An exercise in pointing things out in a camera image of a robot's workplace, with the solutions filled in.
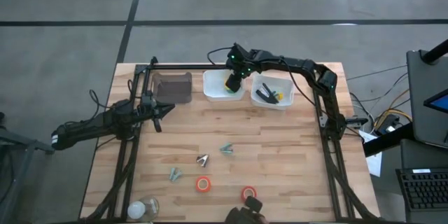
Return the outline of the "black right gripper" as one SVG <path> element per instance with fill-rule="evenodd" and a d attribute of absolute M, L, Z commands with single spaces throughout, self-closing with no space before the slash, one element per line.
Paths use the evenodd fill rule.
<path fill-rule="evenodd" d="M 225 87 L 233 92 L 237 92 L 241 88 L 243 78 L 253 73 L 253 67 L 244 57 L 238 57 L 233 54 L 227 56 L 226 67 L 233 71 L 233 74 L 229 75 L 225 82 Z"/>

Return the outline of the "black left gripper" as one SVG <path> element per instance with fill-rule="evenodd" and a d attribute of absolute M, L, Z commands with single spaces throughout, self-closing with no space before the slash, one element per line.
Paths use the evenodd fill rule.
<path fill-rule="evenodd" d="M 156 132 L 161 132 L 160 120 L 175 108 L 175 104 L 149 103 L 137 106 L 137 121 L 153 120 Z"/>

